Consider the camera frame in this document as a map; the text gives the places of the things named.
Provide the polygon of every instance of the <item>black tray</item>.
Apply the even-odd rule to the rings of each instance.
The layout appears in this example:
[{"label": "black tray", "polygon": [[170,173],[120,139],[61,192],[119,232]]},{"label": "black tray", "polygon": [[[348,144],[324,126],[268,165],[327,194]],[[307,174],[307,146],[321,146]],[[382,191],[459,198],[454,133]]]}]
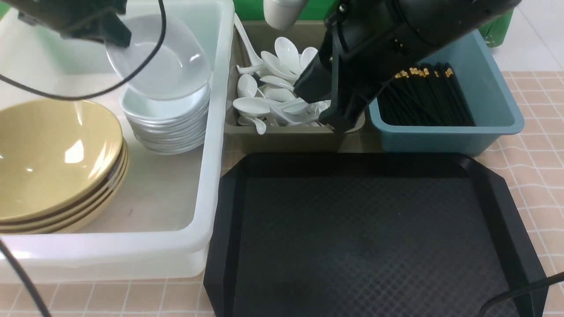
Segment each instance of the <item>black tray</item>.
[{"label": "black tray", "polygon": [[[475,316],[546,277],[502,177],[457,154],[257,154],[219,185],[217,317]],[[542,316],[547,289],[488,316]]]}]

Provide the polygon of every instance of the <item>yellow bowl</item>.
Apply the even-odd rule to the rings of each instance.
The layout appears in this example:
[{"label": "yellow bowl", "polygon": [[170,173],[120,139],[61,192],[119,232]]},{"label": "yellow bowl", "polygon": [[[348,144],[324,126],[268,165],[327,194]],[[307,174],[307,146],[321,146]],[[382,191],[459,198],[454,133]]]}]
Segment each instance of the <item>yellow bowl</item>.
[{"label": "yellow bowl", "polygon": [[84,211],[88,207],[95,205],[96,202],[104,195],[104,193],[115,188],[128,161],[129,151],[127,148],[127,143],[124,140],[120,155],[116,160],[116,163],[114,164],[112,170],[107,174],[106,178],[100,184],[94,187],[94,189],[87,195],[83,196],[82,199],[53,213],[46,214],[38,218],[28,219],[24,221],[0,223],[0,234],[18,234],[23,231],[41,229],[46,226],[65,221],[67,218],[70,218],[75,214]]},{"label": "yellow bowl", "polygon": [[121,185],[125,180],[127,175],[127,170],[129,170],[129,154],[126,153],[124,164],[121,166],[121,170],[118,172],[118,177],[113,184],[111,184],[106,190],[92,202],[91,205],[80,210],[78,213],[69,215],[68,218],[63,219],[57,223],[43,226],[41,228],[35,228],[32,230],[21,230],[18,232],[10,232],[11,234],[19,235],[32,235],[32,234],[49,234],[53,232],[69,234],[80,230],[82,227],[96,220],[104,210],[108,207],[108,204],[113,200],[115,195],[120,190]]},{"label": "yellow bowl", "polygon": [[91,191],[121,146],[116,116],[93,102],[39,99],[0,111],[0,222],[52,213]]}]

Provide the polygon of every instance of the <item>black cable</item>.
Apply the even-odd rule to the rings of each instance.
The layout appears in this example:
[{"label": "black cable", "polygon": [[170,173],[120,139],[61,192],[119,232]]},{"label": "black cable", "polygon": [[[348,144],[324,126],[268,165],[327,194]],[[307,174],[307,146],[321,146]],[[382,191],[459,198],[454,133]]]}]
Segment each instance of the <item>black cable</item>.
[{"label": "black cable", "polygon": [[4,254],[8,263],[12,266],[14,271],[16,272],[17,276],[20,278],[21,282],[24,284],[25,288],[28,290],[29,295],[33,299],[33,302],[36,304],[37,309],[43,317],[51,317],[51,313],[49,312],[49,308],[45,305],[45,302],[39,295],[37,288],[33,285],[32,280],[29,278],[28,274],[25,272],[24,268],[21,267],[20,263],[16,260],[16,258],[12,255],[8,247],[4,244],[2,239],[0,239],[0,252]]},{"label": "black cable", "polygon": [[487,311],[500,302],[509,300],[511,298],[519,297],[519,296],[522,296],[522,295],[525,295],[525,294],[529,294],[529,293],[532,293],[536,290],[547,288],[551,285],[554,285],[554,284],[557,284],[557,283],[560,283],[560,282],[563,282],[563,281],[564,281],[564,272],[560,272],[558,274],[555,274],[553,276],[549,276],[545,279],[542,279],[540,281],[536,281],[536,282],[531,283],[529,285],[519,287],[517,289],[509,290],[505,293],[501,293],[497,296],[490,298],[484,305],[482,305],[482,308],[480,308],[480,312],[478,313],[478,317],[486,316]]},{"label": "black cable", "polygon": [[149,56],[147,56],[147,58],[139,65],[139,67],[137,67],[136,70],[134,70],[131,74],[129,74],[127,77],[125,77],[122,81],[120,81],[119,83],[113,85],[110,88],[104,89],[102,91],[99,91],[97,93],[93,93],[93,94],[88,94],[88,95],[84,95],[84,96],[61,96],[61,95],[54,95],[54,94],[48,94],[48,93],[44,93],[43,91],[39,91],[37,89],[25,86],[21,83],[18,83],[14,80],[9,79],[8,77],[1,75],[0,74],[0,80],[8,83],[14,87],[17,87],[19,89],[25,90],[28,93],[32,93],[32,94],[36,94],[39,95],[41,97],[45,97],[45,98],[50,98],[50,99],[56,99],[56,100],[65,100],[65,101],[79,101],[79,100],[84,100],[84,99],[92,99],[92,98],[96,98],[102,95],[105,95],[115,89],[118,89],[119,87],[123,86],[125,83],[127,83],[128,81],[132,80],[133,77],[135,77],[139,72],[141,72],[143,70],[143,68],[145,68],[145,66],[147,66],[147,64],[149,64],[149,62],[153,59],[153,57],[155,57],[155,55],[157,54],[158,50],[161,48],[163,41],[165,40],[165,33],[166,33],[166,13],[165,13],[165,5],[163,3],[163,0],[158,0],[158,7],[161,10],[161,21],[162,21],[162,26],[161,26],[161,34],[158,38],[157,41],[157,45],[155,46],[155,48],[153,48],[153,50],[151,51],[151,53],[149,54]]}]

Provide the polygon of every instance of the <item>white bowl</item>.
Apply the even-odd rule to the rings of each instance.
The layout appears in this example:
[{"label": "white bowl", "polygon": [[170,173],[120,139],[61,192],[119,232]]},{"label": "white bowl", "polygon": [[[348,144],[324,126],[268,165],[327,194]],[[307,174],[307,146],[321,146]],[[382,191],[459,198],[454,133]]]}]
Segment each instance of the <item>white bowl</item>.
[{"label": "white bowl", "polygon": [[139,142],[141,142],[141,144],[143,144],[146,147],[149,147],[151,149],[156,149],[156,150],[159,150],[159,151],[164,151],[164,150],[174,150],[174,149],[177,149],[177,148],[184,148],[186,146],[193,145],[193,144],[199,142],[199,140],[202,138],[203,135],[205,135],[205,131],[202,130],[202,132],[199,133],[196,138],[184,140],[184,141],[179,142],[179,143],[156,143],[156,142],[153,142],[153,141],[150,141],[150,140],[146,140],[139,135],[136,135],[135,137],[137,138],[137,140]]},{"label": "white bowl", "polygon": [[151,100],[127,88],[120,98],[120,105],[126,115],[140,123],[171,124],[206,106],[210,98],[210,87],[205,85],[188,97],[177,100]]},{"label": "white bowl", "polygon": [[187,127],[196,125],[205,121],[208,115],[208,107],[205,104],[205,107],[198,109],[197,111],[186,115],[186,117],[179,118],[176,122],[167,124],[167,125],[154,125],[148,124],[144,121],[136,120],[134,117],[129,115],[125,115],[129,124],[133,127],[137,127],[138,129],[145,130],[148,133],[169,133],[178,130],[185,129]]},{"label": "white bowl", "polygon": [[155,143],[182,143],[190,139],[195,139],[199,137],[200,134],[205,133],[205,130],[206,130],[205,125],[200,125],[199,127],[190,130],[187,134],[156,135],[156,134],[147,134],[140,130],[138,131],[133,130],[133,132],[135,135]]},{"label": "white bowl", "polygon": [[[122,48],[106,44],[115,72],[124,78],[147,58],[161,32],[161,15],[127,19],[131,44]],[[208,82],[211,67],[198,40],[184,22],[166,17],[166,34],[158,53],[128,84],[138,94],[153,100],[173,100],[191,95]]]},{"label": "white bowl", "polygon": [[188,151],[191,151],[199,146],[201,146],[202,144],[204,144],[204,140],[205,140],[205,134],[202,135],[201,138],[199,138],[198,140],[196,140],[193,144],[185,146],[185,147],[181,147],[181,148],[175,148],[175,149],[167,149],[167,150],[157,150],[157,149],[151,149],[149,147],[146,147],[148,151],[157,154],[157,155],[176,155],[176,154],[181,154],[181,153],[185,153]]}]

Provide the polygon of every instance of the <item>white storage container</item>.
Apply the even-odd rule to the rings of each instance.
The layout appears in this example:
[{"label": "white storage container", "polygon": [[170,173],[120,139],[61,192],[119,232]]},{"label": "white storage container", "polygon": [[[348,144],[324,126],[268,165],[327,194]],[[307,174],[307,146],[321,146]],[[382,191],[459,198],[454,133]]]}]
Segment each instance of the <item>white storage container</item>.
[{"label": "white storage container", "polygon": [[[2,237],[36,282],[196,276],[205,267],[221,173],[234,9],[230,0],[165,0],[165,10],[192,29],[213,65],[203,149],[153,155],[123,116],[123,89],[94,99],[120,119],[130,170],[110,207],[81,232]],[[125,17],[157,13],[156,0],[129,0]],[[103,45],[30,27],[15,10],[0,21],[0,43],[0,74],[36,89],[81,95],[119,81]],[[4,83],[0,93],[0,109],[37,98]],[[17,277],[0,259],[0,283],[13,281]]]}]

